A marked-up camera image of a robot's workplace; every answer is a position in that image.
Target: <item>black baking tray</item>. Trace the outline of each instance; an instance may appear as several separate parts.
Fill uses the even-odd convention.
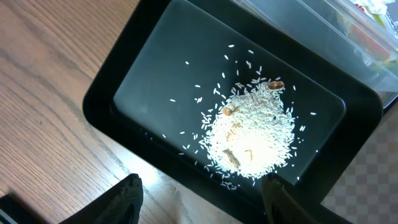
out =
[[[265,221],[261,181],[252,187],[252,180],[231,176],[241,187],[222,187],[220,176],[210,178],[214,170],[203,169],[206,153],[192,138],[204,134],[200,112],[223,100],[213,94],[216,84],[229,96],[236,82],[258,78],[260,65],[261,77],[285,82],[282,100],[285,108],[295,105],[294,133],[305,140],[293,143],[298,156],[278,174],[295,194],[320,203],[377,126],[382,103],[368,87],[229,0],[140,1],[90,86],[83,112],[94,127],[237,219]]]

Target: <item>tiled floor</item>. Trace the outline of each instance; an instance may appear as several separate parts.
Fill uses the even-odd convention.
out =
[[[353,223],[398,223],[398,110],[369,138],[323,204]]]

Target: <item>plastic container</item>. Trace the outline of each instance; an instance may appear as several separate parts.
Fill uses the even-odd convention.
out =
[[[235,0],[379,93],[398,92],[398,41],[347,0]]]

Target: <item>wooden table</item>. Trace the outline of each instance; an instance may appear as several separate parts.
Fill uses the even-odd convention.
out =
[[[0,196],[58,223],[130,173],[141,223],[237,223],[92,128],[81,102],[137,0],[0,0]]]

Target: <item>rice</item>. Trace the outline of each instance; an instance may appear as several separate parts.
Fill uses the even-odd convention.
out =
[[[237,94],[233,91],[228,104],[219,107],[220,112],[215,115],[214,121],[203,123],[211,125],[211,129],[199,143],[207,148],[208,159],[218,165],[217,170],[232,174],[237,172],[255,180],[273,172],[275,167],[285,167],[286,160],[293,156],[289,153],[289,146],[294,141],[294,119],[289,108],[284,112],[280,93],[268,89],[267,82],[259,83],[261,78],[252,81],[256,86],[247,84],[252,88],[251,92],[246,87],[244,95],[239,95],[239,90]],[[240,83],[235,85],[239,88],[243,86]],[[238,109],[231,116],[224,114],[223,109],[233,110],[234,107]],[[234,129],[233,138],[228,139],[232,125],[237,123],[239,126]],[[239,166],[235,166],[223,152],[227,149],[240,162]],[[250,160],[245,153],[247,150],[251,151]]]

